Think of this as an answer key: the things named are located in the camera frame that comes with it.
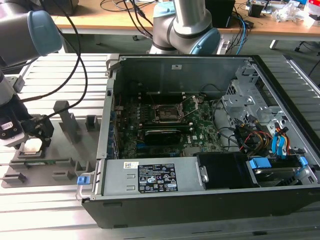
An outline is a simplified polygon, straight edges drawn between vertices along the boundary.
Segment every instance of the green circuit board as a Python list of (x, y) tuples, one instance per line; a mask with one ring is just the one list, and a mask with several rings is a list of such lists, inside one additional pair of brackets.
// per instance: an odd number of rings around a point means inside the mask
[[(190, 98), (183, 103), (183, 113), (187, 115), (183, 122), (192, 123), (193, 130), (183, 133), (175, 144), (147, 145), (143, 139), (141, 127), (155, 119), (155, 105), (143, 104), (131, 99), (123, 106), (117, 117), (119, 132), (119, 157), (121, 159), (191, 157), (198, 152), (220, 152), (223, 150), (221, 140), (212, 124), (211, 105), (209, 101), (199, 101), (198, 110)], [(172, 115), (167, 120), (175, 121)]]

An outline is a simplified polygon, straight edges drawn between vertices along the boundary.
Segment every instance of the blue cable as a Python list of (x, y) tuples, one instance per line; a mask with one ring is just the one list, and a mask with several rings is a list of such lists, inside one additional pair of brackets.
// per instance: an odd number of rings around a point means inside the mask
[(238, 48), (238, 51), (236, 51), (236, 55), (238, 55), (238, 53), (239, 53), (240, 50), (242, 49), (243, 44), (244, 44), (245, 35), (246, 35), (246, 24), (245, 24), (245, 22), (244, 22), (241, 18), (239, 18), (239, 17), (237, 17), (237, 19), (239, 19), (239, 20), (242, 22), (242, 25), (243, 25), (243, 34), (242, 34), (242, 39), (241, 39), (241, 42), (240, 42), (240, 46), (239, 46), (239, 48)]

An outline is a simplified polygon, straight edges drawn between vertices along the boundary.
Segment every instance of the desk leg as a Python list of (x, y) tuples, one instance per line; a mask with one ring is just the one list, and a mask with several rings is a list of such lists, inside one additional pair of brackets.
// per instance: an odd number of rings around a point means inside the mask
[(229, 47), (230, 42), (232, 41), (233, 34), (223, 34), (218, 46), (216, 54), (225, 55)]
[(277, 47), (278, 42), (279, 42), (279, 40), (272, 40), (272, 42), (270, 44), (270, 49), (275, 49)]
[(95, 34), (94, 35), (94, 43), (96, 45), (100, 45), (101, 44), (101, 35), (100, 34)]

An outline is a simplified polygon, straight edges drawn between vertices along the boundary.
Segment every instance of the blue latch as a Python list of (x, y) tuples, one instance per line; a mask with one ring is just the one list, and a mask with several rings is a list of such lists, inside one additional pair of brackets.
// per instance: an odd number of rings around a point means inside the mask
[(252, 158), (250, 161), (250, 166), (252, 169), (267, 169), (271, 168), (271, 164), (269, 159), (266, 157), (255, 157)]
[(271, 146), (271, 150), (272, 153), (276, 153), (279, 157), (281, 157), (282, 159), (285, 159), (286, 156), (284, 156), (283, 152), (282, 152), (282, 148), (285, 145), (285, 138), (283, 136), (280, 135), (280, 140), (278, 143), (278, 148), (277, 148), (277, 142), (278, 142), (278, 134), (274, 134), (273, 139), (272, 139), (272, 146)]
[(78, 184), (78, 185), (89, 185), (90, 184), (90, 176), (78, 176), (76, 184)]
[(300, 157), (299, 162), (302, 164), (303, 167), (308, 165), (308, 161), (304, 156)]

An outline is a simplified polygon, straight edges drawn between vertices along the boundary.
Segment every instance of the power supply label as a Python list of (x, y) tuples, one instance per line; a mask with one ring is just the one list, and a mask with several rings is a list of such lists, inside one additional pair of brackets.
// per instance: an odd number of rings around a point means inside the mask
[(138, 181), (138, 190), (142, 194), (178, 191), (173, 163), (139, 165)]

